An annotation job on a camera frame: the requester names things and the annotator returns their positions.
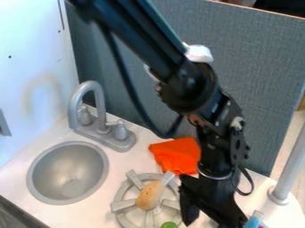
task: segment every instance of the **sink knob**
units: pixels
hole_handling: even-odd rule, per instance
[[[117,127],[115,128],[114,137],[117,140],[125,140],[128,137],[128,131],[125,128],[125,124],[122,119],[119,119],[117,121]]]
[[[92,124],[92,116],[86,105],[82,105],[78,110],[78,120],[82,126],[88,126]]]

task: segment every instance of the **black cable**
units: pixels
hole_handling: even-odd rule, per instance
[[[106,39],[106,42],[108,44],[108,46],[111,49],[112,55],[114,60],[117,63],[119,72],[120,72],[120,76],[123,80],[123,83],[128,91],[128,95],[131,99],[131,101],[134,103],[137,112],[140,114],[140,117],[142,118],[142,120],[145,122],[145,124],[156,134],[158,135],[160,138],[171,138],[173,137],[173,135],[175,134],[175,132],[177,131],[179,125],[181,124],[181,121],[183,119],[183,115],[179,114],[177,119],[174,121],[173,125],[171,126],[171,128],[169,129],[169,131],[164,134],[160,129],[158,129],[158,127],[152,122],[152,120],[150,119],[150,117],[148,116],[148,114],[146,113],[142,103],[140,102],[137,94],[136,94],[136,89],[134,88],[130,76],[128,74],[128,71],[125,67],[124,61],[120,55],[120,50],[113,38],[112,33],[110,32],[110,30],[104,26],[104,25],[99,25],[103,35]]]
[[[234,185],[232,177],[231,177],[231,184],[234,187],[235,191],[238,192],[238,194],[242,195],[242,196],[248,196],[250,195],[253,191],[254,191],[254,181],[252,180],[250,174],[248,173],[248,171],[242,167],[242,166],[238,166],[239,170],[241,170],[242,174],[244,175],[244,177],[249,181],[250,185],[251,185],[251,189],[249,192],[243,192],[241,191],[237,186]]]

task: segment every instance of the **gray partition wall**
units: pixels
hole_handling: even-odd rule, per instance
[[[247,121],[252,150],[246,165],[269,175],[304,85],[305,20],[203,0],[153,2],[182,40],[211,49],[220,84]],[[98,27],[69,6],[68,13],[80,81],[100,82],[107,110],[142,125]],[[120,50],[144,106],[166,130],[177,114],[160,101],[143,63],[122,43]],[[177,136],[190,134],[194,129],[185,122]]]

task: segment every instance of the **green object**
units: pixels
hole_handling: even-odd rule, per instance
[[[173,222],[166,222],[162,225],[161,228],[177,228],[177,225]]]

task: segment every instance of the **white countertop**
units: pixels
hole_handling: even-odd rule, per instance
[[[108,115],[108,119],[113,121],[117,118]],[[144,127],[129,122],[127,127],[136,134],[137,141],[130,151],[119,153],[75,134],[68,128],[67,119],[63,119],[0,169],[0,195],[53,228],[119,227],[115,215],[111,213],[110,204],[121,183],[126,180],[126,172],[134,169],[138,174],[161,173],[147,148],[149,144],[161,142],[162,139]],[[67,141],[85,141],[102,148],[110,162],[109,174],[102,187],[88,198],[69,205],[48,205],[30,194],[26,184],[27,171],[38,154],[57,143]],[[305,227],[304,215],[294,196],[291,196],[288,206],[279,207],[267,198],[267,189],[275,182],[254,172],[251,172],[251,176],[256,183],[255,192],[249,197],[235,195],[245,214],[251,215],[254,209],[258,209],[266,214],[265,223],[269,227]],[[247,184],[242,178],[240,187],[247,188]],[[200,219],[189,227],[211,226],[207,216],[202,213]]]

